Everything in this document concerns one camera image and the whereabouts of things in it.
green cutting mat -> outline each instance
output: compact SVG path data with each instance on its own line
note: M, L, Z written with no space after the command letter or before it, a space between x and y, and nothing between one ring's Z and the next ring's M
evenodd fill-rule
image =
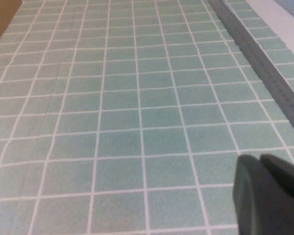
M0 39L0 235L235 235L243 153L294 164L294 130L205 1L27 0Z

white grid line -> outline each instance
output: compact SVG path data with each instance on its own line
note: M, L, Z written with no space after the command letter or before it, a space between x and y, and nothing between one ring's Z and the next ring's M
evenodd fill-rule
M174 93L175 93L176 102L177 102L178 109L179 109L179 114L180 114L181 122L182 122L182 125L183 125L184 138L185 138L185 141L186 141L188 155L190 157L190 162L191 162L191 165L192 165L192 171L193 171L193 176L194 176L195 184L197 186L198 199L199 199L199 202L200 202L200 205L201 205L201 211L203 213L204 223L205 223L205 226L207 227L207 234L208 235L211 235L211 229L209 227L209 221L208 221L208 214L207 214L207 211L206 211L206 207L205 207L205 203L204 203L202 192L201 192L201 190L199 188L200 184L199 184L199 181L198 181L198 175L197 175L197 171L196 171L196 167L195 167L195 163L194 163L194 159L193 159L193 155L192 155L191 146L190 146L190 143L189 143L189 138L188 138L188 135L187 135L187 130L186 130L186 127L185 127L185 121L184 121L182 109L181 109L181 106L180 106L178 92L177 92L177 89L176 89L176 86L175 86L175 81L174 81L174 77L173 77L171 62L170 62L170 59L169 59L169 52L168 52L168 48L167 48L167 45L166 45L165 35L163 33L163 29L162 29L162 26L161 26L161 19L160 19L159 10L158 10L158 7L157 7L156 0L154 0L154 3L155 3L155 6L156 6L158 20L159 20L159 23L160 23L162 38L163 38L163 41L164 41L164 44L165 44L167 61L168 61L168 64L169 64L170 73L171 73L171 79L172 79L172 83L173 83L173 86L174 86Z
M94 152L94 164L93 164L93 178L92 178L92 186L91 186L91 197L89 202L89 210L88 210L88 220L87 220L87 228L86 231L88 234L91 233L92 229L92 218L93 218L93 209L94 209L94 195L95 195L95 186L96 186L96 169L97 169L97 157L98 157L98 149L99 149L99 138L100 138L100 125L101 125L101 110L102 110L102 102L103 102L103 88L104 88L104 75L106 70L106 55L107 55L107 46L108 46L108 28L109 28L109 17L110 17L110 7L111 0L109 0L109 10L108 10L108 20L107 20L107 31L105 38L105 46L104 46L104 58L103 58L103 67L102 67L102 80L101 80L101 89L100 89L100 102L99 102L99 112L98 112L98 123L97 123L97 133L96 133L96 146Z
M64 10L64 6L66 5L66 3L67 3L67 0L65 0L65 3L63 5L63 9L62 10ZM79 35L78 35L78 40L76 42L75 48L77 48L77 44L78 44L78 41L79 41L79 38L80 38L80 34L81 34L81 29L82 29L82 26L80 28L80 32L79 32ZM48 160L50 158L50 155L51 155L51 152L52 152L52 149L53 149L53 146L54 146L54 142L55 142L55 135L54 134L56 134L56 132L57 132L57 129L58 129L58 126L59 126L59 122L60 122L60 119L61 119L61 114L62 114L62 111L63 111L63 108L64 108L64 102L65 102L65 98L66 98L66 92L67 92L67 90L69 88L70 76L72 74L75 56L76 56L76 50L74 51L73 62L71 63L70 72L69 72L69 78L68 78L68 81L67 81L67 84L66 84L66 87L65 87L65 92L64 92L64 95L63 95L63 98L62 98L60 112L59 112L59 115L57 117L57 121L56 121L55 128L54 128L54 131L53 131L51 146L49 148L48 154L46 156L46 161L44 163L43 172L42 172L42 176L41 176L41 181L40 181L40 184L39 184L38 198L37 198L37 200L35 202L34 211L33 211L33 215L32 215L31 221L30 221L30 225L29 225L29 228L28 228L27 235L31 235L32 234L32 231L33 231L33 228L34 228L34 223L35 223L35 219L36 219L36 215L37 215L38 207L39 207L39 203L40 203L40 198L39 197L42 195L44 181L45 181L45 177L46 177Z
M209 184L200 185L199 188L231 188L233 184ZM97 195L111 195L120 193L133 193L133 192L153 192L153 191L168 191L168 190L183 190L183 189L198 189L198 186L176 186L176 187L163 187L163 188L136 188L126 190L115 190L115 191L96 191L96 192L82 192L82 193L68 193L68 194L48 194L37 196L21 196L21 197L7 197L0 198L0 201L16 201L16 200L40 200L40 199L51 199L51 198L64 198L64 197L80 197L80 196L97 196Z
M276 120L272 121L273 123L288 123L288 120ZM194 124L194 125L182 125L182 126L162 126L162 127L144 127L143 130L165 130L165 129L176 129L176 128L189 128L189 127L211 127L211 126L224 126L224 125L242 125L242 124L268 124L271 121L237 121L237 122L221 122L221 123L213 123L213 124ZM132 128L132 129L117 129L117 130L102 130L102 131L84 131L84 132L68 132L68 133L56 133L56 134L44 134L39 136L29 136L29 137L15 137L10 139L0 139L0 141L6 140L27 140L27 139L36 139L38 137L53 137L53 136L71 136L71 135L82 135L82 134L96 134L96 133L115 133L115 132L129 132L129 131L139 131L139 128Z
M277 150L286 150L285 147L271 147L271 148L249 148L249 149L240 149L241 152L265 152L265 151L277 151ZM210 151L210 152L193 152L193 155L202 156L202 155L215 155L215 154L224 154L224 153L237 153L237 150L219 150L219 151ZM169 158L169 157L185 157L187 153L172 153L172 154L158 154L158 155L145 155L145 158ZM113 156L113 157L98 157L97 161L105 160L119 160L119 159L141 159L142 156ZM79 162L79 161L93 161L93 157L89 158L63 158L63 159L49 159L49 163L59 163L59 162ZM46 160L30 160L22 161L16 163L3 163L1 167L10 167L16 165L27 165L27 164L39 164L45 163Z
M147 235L150 235L150 219L149 219L149 206L148 206L148 193L147 193L147 177L146 177L146 162L145 162L145 147L143 136L143 121L141 110L141 95L140 95L140 83L139 83L139 67L137 56L137 43L136 43L136 28L135 28L135 11L134 2L132 4L132 16L133 16L133 32L134 32L134 50L135 50L135 70L136 70L136 83L137 83L137 99L138 99L138 117L139 117L139 129L140 129L140 143L141 143L141 155L142 155L142 170L143 170L143 187L144 187L144 206L145 206L145 226Z

metal ruler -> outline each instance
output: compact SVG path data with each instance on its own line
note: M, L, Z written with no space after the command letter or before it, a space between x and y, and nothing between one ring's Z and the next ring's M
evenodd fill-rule
M294 91L222 0L209 4L294 128Z

white surface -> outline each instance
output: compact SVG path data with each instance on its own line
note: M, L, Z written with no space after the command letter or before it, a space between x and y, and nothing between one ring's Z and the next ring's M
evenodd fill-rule
M294 17L274 0L247 0L294 54Z

wooden surface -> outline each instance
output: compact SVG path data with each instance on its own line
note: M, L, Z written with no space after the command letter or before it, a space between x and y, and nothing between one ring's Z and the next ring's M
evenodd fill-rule
M21 4L21 0L0 0L0 37L8 27Z

